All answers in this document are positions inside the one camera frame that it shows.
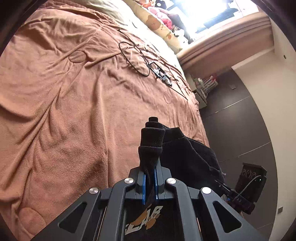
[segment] black gripper frame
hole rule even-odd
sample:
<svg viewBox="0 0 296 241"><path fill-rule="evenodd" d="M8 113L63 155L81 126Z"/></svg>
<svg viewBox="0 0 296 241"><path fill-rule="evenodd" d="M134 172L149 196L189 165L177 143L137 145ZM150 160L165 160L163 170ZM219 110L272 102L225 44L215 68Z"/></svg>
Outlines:
<svg viewBox="0 0 296 241"><path fill-rule="evenodd" d="M129 177L133 179L132 183L121 180L112 188L98 190L97 193L94 188L87 190L32 241L124 240L124 203L127 199L129 203L143 200L143 183L145 185L145 174L139 167L131 169ZM155 198L162 202L175 200L181 240L267 240L213 190L206 194L203 189L187 187L177 179L174 184L169 184L168 178L171 178L170 170L161 167L158 160L155 168Z"/></svg>

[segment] pink plush toy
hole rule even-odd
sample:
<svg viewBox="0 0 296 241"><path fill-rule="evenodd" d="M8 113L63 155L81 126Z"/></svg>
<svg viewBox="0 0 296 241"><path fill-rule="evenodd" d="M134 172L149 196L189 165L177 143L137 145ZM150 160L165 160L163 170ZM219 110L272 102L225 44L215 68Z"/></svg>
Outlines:
<svg viewBox="0 0 296 241"><path fill-rule="evenodd" d="M170 30L173 29L172 21L165 13L162 12L162 8L148 7L148 10L156 15Z"/></svg>

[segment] bed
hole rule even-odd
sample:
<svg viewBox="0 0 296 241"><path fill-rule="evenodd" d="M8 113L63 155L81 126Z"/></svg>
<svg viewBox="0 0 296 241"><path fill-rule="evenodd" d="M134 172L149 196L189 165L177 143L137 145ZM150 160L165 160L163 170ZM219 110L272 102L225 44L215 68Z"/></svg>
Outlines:
<svg viewBox="0 0 296 241"><path fill-rule="evenodd" d="M0 58L0 213L18 240L89 187L127 177L149 116L208 145L173 51L124 2L102 4L47 1ZM142 55L165 70L171 88L143 75Z"/></svg>

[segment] ribbed cuff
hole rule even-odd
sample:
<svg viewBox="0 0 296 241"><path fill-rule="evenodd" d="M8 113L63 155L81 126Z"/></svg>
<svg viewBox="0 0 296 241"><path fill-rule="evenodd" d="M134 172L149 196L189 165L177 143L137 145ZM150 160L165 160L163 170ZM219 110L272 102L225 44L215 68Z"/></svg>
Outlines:
<svg viewBox="0 0 296 241"><path fill-rule="evenodd" d="M153 127L153 128L159 128L163 129L163 124L155 121L148 121L145 123L145 127Z"/></svg>
<svg viewBox="0 0 296 241"><path fill-rule="evenodd" d="M141 130L140 146L161 147L163 143L164 129L159 128L143 128Z"/></svg>

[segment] pillow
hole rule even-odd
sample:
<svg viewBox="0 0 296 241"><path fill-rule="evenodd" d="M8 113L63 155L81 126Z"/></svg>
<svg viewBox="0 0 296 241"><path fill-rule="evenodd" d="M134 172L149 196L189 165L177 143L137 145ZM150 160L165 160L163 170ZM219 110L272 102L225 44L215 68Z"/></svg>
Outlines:
<svg viewBox="0 0 296 241"><path fill-rule="evenodd" d="M134 14L146 24L154 33L160 36L167 45L174 51L174 53L180 52L182 46L176 36L171 30L153 13L149 12L148 9L142 7L134 0L123 0L134 12Z"/></svg>
<svg viewBox="0 0 296 241"><path fill-rule="evenodd" d="M133 11L122 0L71 0L87 8L96 10L112 17L121 27L132 27L131 18L137 18Z"/></svg>

